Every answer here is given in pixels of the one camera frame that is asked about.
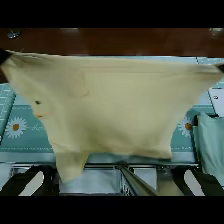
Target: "teal cloth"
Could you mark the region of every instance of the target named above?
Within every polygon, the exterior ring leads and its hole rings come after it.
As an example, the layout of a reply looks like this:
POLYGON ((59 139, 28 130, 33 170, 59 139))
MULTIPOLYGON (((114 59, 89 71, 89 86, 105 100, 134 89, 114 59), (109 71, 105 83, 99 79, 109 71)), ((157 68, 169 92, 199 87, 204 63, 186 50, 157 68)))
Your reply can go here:
POLYGON ((204 173, 211 174, 224 186, 224 118, 198 115, 198 154, 204 173))

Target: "beige fabric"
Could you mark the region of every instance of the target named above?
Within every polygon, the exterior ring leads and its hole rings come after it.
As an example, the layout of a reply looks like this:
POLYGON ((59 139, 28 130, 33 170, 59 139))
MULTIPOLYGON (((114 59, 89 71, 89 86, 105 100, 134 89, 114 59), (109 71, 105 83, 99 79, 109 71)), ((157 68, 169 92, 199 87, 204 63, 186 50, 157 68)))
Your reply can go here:
POLYGON ((63 181, 92 152, 171 158, 177 122, 222 76, 210 65, 15 52, 2 69, 42 116, 63 181))

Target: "metal bar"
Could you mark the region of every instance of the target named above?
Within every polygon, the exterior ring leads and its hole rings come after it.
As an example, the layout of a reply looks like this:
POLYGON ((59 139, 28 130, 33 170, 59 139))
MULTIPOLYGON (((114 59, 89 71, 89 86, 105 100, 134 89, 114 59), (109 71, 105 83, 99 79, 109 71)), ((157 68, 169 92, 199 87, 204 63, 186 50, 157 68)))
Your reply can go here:
POLYGON ((122 166, 120 167, 120 170, 134 196, 159 196, 156 190, 126 167, 122 166))

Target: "white flower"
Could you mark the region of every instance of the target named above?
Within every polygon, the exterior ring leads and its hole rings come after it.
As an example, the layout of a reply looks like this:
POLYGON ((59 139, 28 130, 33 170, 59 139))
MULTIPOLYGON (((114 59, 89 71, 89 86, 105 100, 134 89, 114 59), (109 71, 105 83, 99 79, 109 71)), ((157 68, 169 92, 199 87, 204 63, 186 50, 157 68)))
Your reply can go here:
POLYGON ((191 137, 191 130, 193 125, 193 119, 189 117, 184 117, 184 120, 180 121, 177 124, 178 130, 182 131, 182 135, 184 135, 186 138, 191 137))
POLYGON ((26 130, 26 121, 25 119, 15 117, 10 122, 8 122, 5 131, 7 132, 8 138, 17 138, 23 134, 23 131, 26 130))

